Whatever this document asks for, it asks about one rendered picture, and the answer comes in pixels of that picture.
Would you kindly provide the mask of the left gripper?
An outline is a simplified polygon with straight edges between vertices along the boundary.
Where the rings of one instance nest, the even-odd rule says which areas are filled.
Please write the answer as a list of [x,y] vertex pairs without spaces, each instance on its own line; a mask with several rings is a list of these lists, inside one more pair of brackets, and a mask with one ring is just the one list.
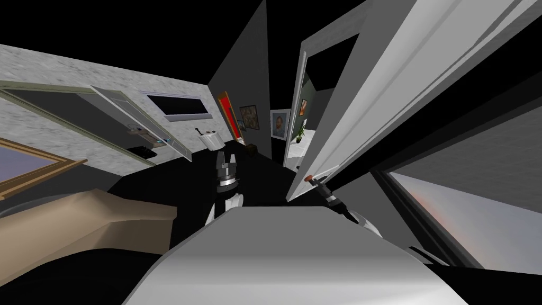
[[230,155],[230,161],[225,162],[225,155],[223,151],[218,151],[216,158],[216,170],[217,179],[220,181],[230,180],[235,177],[237,172],[237,163],[235,154]]

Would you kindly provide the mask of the white sink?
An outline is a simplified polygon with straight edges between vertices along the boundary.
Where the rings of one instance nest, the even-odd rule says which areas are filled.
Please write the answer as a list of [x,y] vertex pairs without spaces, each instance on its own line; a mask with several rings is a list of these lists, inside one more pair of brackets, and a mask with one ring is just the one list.
[[202,133],[198,128],[195,130],[199,133],[198,138],[210,151],[220,150],[225,147],[225,143],[216,131]]

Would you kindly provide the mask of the red picture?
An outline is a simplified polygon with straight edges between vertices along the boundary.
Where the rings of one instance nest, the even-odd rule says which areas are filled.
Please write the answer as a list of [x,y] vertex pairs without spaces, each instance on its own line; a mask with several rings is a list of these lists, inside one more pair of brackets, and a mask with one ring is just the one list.
[[233,111],[232,104],[229,100],[228,94],[226,91],[218,95],[218,103],[222,109],[222,112],[226,118],[228,126],[233,134],[234,139],[241,143],[245,144],[242,132],[239,129],[238,121],[236,115]]

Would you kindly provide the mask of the dark brown picture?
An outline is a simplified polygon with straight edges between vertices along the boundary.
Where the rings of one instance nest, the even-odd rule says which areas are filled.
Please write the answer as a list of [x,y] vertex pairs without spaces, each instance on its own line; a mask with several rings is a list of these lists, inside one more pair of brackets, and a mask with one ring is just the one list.
[[240,107],[240,113],[246,128],[259,130],[256,105],[242,106]]

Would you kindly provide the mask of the portrait picture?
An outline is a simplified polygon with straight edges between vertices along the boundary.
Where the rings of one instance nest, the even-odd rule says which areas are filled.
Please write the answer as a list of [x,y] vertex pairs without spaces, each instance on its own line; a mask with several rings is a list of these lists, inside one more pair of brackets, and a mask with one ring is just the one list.
[[271,137],[286,140],[288,135],[288,124],[290,122],[290,109],[270,111]]

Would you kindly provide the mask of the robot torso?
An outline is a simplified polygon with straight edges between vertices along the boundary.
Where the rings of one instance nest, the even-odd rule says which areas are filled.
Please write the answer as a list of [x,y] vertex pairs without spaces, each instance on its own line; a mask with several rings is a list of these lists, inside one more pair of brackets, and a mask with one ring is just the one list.
[[404,249],[324,207],[238,207],[163,255],[123,305],[467,305]]

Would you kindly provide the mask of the green framed grey door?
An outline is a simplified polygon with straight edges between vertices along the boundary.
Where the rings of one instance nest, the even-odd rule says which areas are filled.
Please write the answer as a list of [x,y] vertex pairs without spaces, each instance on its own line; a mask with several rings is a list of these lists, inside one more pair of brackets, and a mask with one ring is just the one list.
[[144,127],[156,138],[161,140],[166,145],[173,148],[181,156],[188,161],[193,161],[192,153],[183,144],[179,142],[170,132],[162,127],[149,114],[142,110],[138,105],[131,101],[125,94],[120,91],[110,91],[91,85],[91,89],[105,100],[113,104],[121,112],[125,113],[138,125]]

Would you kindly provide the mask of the white door leaf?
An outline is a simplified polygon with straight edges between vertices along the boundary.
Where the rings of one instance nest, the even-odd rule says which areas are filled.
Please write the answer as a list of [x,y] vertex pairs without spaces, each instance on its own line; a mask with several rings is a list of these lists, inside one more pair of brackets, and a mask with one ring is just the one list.
[[542,0],[367,0],[302,42],[307,60],[357,35],[286,195],[335,177],[542,15]]

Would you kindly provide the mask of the beige sofa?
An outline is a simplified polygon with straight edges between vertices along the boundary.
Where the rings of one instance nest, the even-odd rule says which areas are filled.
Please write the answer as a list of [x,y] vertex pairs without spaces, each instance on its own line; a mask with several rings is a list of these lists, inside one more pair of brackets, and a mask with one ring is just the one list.
[[0,286],[40,265],[92,249],[164,254],[176,216],[173,206],[95,189],[2,217]]

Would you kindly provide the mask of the gold framed picture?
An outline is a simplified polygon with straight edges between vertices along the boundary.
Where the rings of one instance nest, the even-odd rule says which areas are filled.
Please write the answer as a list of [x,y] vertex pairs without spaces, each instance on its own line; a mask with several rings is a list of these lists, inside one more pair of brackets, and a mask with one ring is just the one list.
[[0,137],[0,201],[86,162]]

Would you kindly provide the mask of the dark wall window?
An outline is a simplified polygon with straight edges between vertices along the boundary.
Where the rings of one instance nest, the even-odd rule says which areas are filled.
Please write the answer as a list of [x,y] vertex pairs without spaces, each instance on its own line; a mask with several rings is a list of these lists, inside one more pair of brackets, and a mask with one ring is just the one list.
[[201,97],[140,91],[161,110],[169,122],[205,120],[213,118]]

